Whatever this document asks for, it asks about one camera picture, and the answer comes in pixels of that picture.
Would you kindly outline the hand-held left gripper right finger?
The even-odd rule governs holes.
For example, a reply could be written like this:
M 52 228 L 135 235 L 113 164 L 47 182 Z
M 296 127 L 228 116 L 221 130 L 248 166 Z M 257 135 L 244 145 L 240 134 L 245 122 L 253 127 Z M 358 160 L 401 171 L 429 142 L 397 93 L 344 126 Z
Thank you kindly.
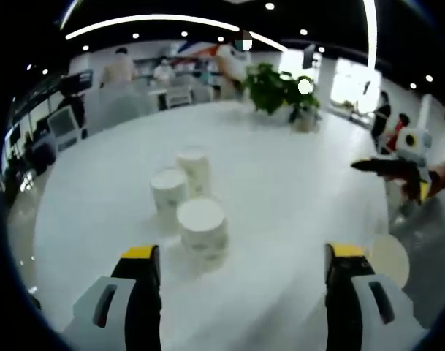
M 325 244 L 327 350 L 414 350 L 427 334 L 411 299 L 363 249 Z

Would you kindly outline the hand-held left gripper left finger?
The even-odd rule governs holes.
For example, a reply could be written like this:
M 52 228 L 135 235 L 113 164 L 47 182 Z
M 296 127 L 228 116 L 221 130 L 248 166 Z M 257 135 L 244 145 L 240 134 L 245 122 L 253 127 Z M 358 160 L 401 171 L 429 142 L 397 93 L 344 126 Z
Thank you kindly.
M 160 350 L 160 285 L 159 247 L 128 248 L 78 298 L 62 337 L 72 350 Z

